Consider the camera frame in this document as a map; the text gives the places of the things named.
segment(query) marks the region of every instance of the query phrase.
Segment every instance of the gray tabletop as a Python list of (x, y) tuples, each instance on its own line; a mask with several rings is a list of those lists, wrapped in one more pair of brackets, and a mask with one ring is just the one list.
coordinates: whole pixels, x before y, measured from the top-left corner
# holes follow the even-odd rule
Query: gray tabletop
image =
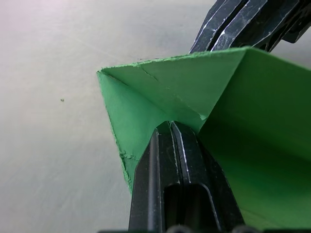
[[(96, 71), (187, 53), (213, 3), (0, 2), (1, 233), (126, 229), (131, 197)], [(311, 67), (310, 38), (274, 53)]]

